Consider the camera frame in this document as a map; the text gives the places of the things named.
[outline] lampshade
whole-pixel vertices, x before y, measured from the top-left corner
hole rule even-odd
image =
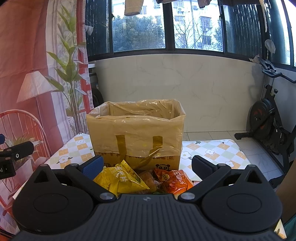
[[[24,82],[20,88],[17,102],[21,102],[53,90],[56,90],[56,88],[52,86],[39,71],[28,73],[26,74]]]

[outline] floor lamp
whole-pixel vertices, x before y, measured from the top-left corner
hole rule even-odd
[[[54,90],[56,90],[56,88],[53,87],[39,71],[34,71],[26,74],[24,81],[22,83],[22,86],[20,88],[20,92],[17,98],[17,103],[30,98],[35,98],[37,111],[38,111],[42,128],[44,128],[44,126],[43,126],[42,118],[40,115],[37,96],[47,92],[52,92]],[[46,144],[47,144],[49,153],[50,155],[52,155],[46,136],[45,136],[45,140],[47,142]]]

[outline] orange snack bag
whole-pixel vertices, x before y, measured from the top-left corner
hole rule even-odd
[[[177,198],[181,193],[193,187],[192,181],[183,170],[165,171],[154,169],[155,174],[167,193],[172,193]]]

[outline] silver bolt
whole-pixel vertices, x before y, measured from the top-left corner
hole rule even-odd
[[[192,192],[184,192],[181,194],[181,198],[184,200],[192,200],[195,198],[195,195]]]
[[[100,194],[100,199],[102,200],[111,200],[114,198],[114,194],[110,192],[103,192]]]

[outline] exercise bike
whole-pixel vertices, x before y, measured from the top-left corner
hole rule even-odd
[[[275,66],[269,60],[264,60],[260,57],[258,59],[262,65],[262,73],[273,78],[272,84],[264,86],[266,89],[264,98],[255,102],[251,108],[249,116],[250,131],[247,133],[236,133],[234,137],[237,140],[241,140],[244,137],[253,137],[281,168],[284,175],[269,181],[272,187],[276,188],[282,182],[292,164],[292,162],[289,163],[289,156],[294,151],[296,125],[291,133],[283,127],[274,99],[278,90],[273,89],[272,93],[272,86],[274,79],[277,77],[283,77],[293,84],[296,83],[296,80],[291,80],[281,72],[277,72]],[[283,156],[283,165],[275,157],[275,155],[279,154]]]

